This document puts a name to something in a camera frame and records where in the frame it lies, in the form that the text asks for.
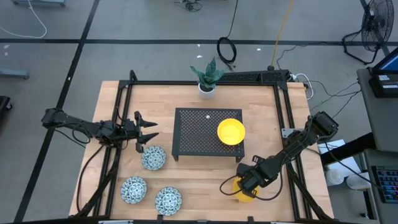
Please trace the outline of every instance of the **wooden table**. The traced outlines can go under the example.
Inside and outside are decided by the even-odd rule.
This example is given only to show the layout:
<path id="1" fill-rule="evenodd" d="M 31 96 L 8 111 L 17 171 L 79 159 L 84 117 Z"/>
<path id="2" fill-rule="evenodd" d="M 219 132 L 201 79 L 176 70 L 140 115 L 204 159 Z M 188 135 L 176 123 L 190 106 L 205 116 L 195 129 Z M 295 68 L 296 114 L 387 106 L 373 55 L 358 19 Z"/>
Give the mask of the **wooden table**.
<path id="1" fill-rule="evenodd" d="M 117 87 L 118 82 L 103 82 L 93 121 L 111 119 Z M 296 128 L 303 128 L 309 115 L 303 85 L 288 83 L 288 87 Z M 282 92 L 280 100 L 285 126 L 289 127 Z M 130 142 L 121 154 L 111 218 L 154 220 L 158 214 L 155 209 L 156 194 L 164 187 L 175 187 L 182 194 L 182 207 L 175 215 L 165 217 L 165 220 L 246 221 L 248 216 L 253 216 L 255 221 L 294 221 L 285 167 L 282 169 L 284 186 L 279 197 L 270 202 L 255 200 L 251 203 L 242 203 L 234 196 L 225 196 L 219 191 L 222 181 L 236 173 L 238 164 L 235 163 L 235 158 L 181 156 L 180 160 L 175 162 L 171 151 L 175 108 L 178 107 L 242 109 L 243 124 L 246 128 L 245 157 L 241 161 L 243 163 L 253 164 L 251 162 L 253 155 L 267 158 L 282 149 L 274 91 L 270 86 L 217 86 L 214 99 L 202 100 L 195 85 L 134 85 L 128 117 L 133 118 L 134 112 L 140 111 L 145 120 L 159 124 L 143 131 L 160 133 L 150 140 L 147 146 L 157 145 L 164 148 L 167 161 L 161 170 L 145 170 L 141 164 L 141 155 L 135 150 L 134 141 Z M 87 145 L 82 166 L 98 148 L 96 141 L 91 141 Z M 88 201 L 98 186 L 103 156 L 104 149 L 89 163 L 84 173 L 81 206 Z M 320 157 L 313 152 L 303 151 L 302 162 L 308 191 L 326 214 L 332 217 L 333 211 Z M 144 178 L 148 186 L 145 198 L 135 205 L 123 202 L 120 196 L 122 183 L 131 176 Z M 280 176 L 268 187 L 261 189 L 259 196 L 275 195 L 280 185 L 279 178 Z M 225 191 L 232 191 L 231 183 L 232 181 L 224 186 Z M 104 213 L 107 194 L 105 190 L 100 214 Z M 70 214 L 76 213 L 75 200 L 76 193 Z M 304 217 L 300 194 L 298 200 L 301 217 Z"/>

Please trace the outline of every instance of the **potted plant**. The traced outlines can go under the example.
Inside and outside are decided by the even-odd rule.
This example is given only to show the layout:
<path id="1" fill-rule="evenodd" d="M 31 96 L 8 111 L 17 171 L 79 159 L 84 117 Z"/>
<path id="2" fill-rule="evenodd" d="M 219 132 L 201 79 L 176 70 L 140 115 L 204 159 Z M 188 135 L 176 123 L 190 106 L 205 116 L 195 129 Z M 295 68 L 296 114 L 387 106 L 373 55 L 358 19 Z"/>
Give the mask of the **potted plant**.
<path id="1" fill-rule="evenodd" d="M 212 99 L 215 96 L 216 82 L 224 75 L 224 70 L 216 69 L 216 59 L 207 65 L 206 73 L 200 72 L 191 66 L 191 69 L 199 77 L 199 95 L 203 99 Z"/>

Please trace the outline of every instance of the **blue and white bowl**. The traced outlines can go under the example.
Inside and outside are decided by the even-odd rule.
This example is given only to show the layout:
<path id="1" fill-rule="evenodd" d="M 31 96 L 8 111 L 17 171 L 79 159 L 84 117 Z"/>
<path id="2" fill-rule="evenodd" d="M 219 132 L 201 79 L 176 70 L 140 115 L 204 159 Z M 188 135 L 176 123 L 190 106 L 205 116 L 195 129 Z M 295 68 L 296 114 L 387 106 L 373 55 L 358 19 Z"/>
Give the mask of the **blue and white bowl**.
<path id="1" fill-rule="evenodd" d="M 180 192 L 173 187 L 165 187 L 157 193 L 155 198 L 156 210 L 161 215 L 176 214 L 182 204 L 182 197 Z"/>
<path id="2" fill-rule="evenodd" d="M 166 153 L 159 146 L 151 146 L 144 150 L 141 156 L 142 165 L 149 170 L 158 170 L 166 162 Z"/>
<path id="3" fill-rule="evenodd" d="M 147 184 L 141 177 L 130 177 L 122 184 L 120 195 L 126 203 L 140 202 L 147 193 Z"/>

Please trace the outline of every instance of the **white pot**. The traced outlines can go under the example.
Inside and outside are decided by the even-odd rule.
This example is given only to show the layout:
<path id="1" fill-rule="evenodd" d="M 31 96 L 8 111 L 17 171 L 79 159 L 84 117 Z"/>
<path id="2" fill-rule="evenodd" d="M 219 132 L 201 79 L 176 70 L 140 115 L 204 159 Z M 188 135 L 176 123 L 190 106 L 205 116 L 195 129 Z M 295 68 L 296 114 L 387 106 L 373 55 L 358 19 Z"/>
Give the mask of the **white pot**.
<path id="1" fill-rule="evenodd" d="M 205 92 L 203 90 L 200 89 L 200 84 L 198 84 L 198 89 L 199 89 L 199 95 L 202 99 L 204 100 L 209 100 L 214 98 L 214 96 L 216 95 L 216 88 L 214 87 L 213 90 L 209 91 L 209 92 Z"/>

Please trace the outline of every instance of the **white paper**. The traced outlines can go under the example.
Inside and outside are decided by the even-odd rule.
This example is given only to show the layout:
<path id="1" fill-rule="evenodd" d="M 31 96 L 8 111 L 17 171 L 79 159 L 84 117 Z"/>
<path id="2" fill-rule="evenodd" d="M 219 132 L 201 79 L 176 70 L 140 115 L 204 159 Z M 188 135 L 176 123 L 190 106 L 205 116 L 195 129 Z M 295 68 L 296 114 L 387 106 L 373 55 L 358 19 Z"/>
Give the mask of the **white paper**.
<path id="1" fill-rule="evenodd" d="M 332 149 L 334 149 L 336 147 L 339 147 L 339 146 L 342 146 L 344 144 L 346 144 L 344 142 L 344 140 L 340 139 L 340 140 L 337 140 L 337 141 L 328 142 L 328 147 L 329 147 L 330 151 L 333 153 Z M 325 144 L 319 144 L 318 145 L 318 149 L 319 149 L 320 154 L 328 152 L 328 149 L 326 148 Z M 349 158 L 343 159 L 341 161 L 341 163 L 343 163 L 344 165 L 348 166 L 349 168 L 351 168 L 353 171 L 355 171 L 357 173 L 361 172 L 361 170 L 359 169 L 359 167 L 358 167 L 358 165 L 355 162 L 355 159 L 353 157 L 349 157 Z M 338 169 L 338 170 L 340 170 L 343 173 L 344 177 L 347 177 L 349 175 L 353 175 L 354 174 L 353 172 L 351 172 L 349 169 L 345 168 L 344 166 L 342 166 L 338 162 L 334 162 L 332 164 L 327 165 L 327 168 L 328 169 Z"/>

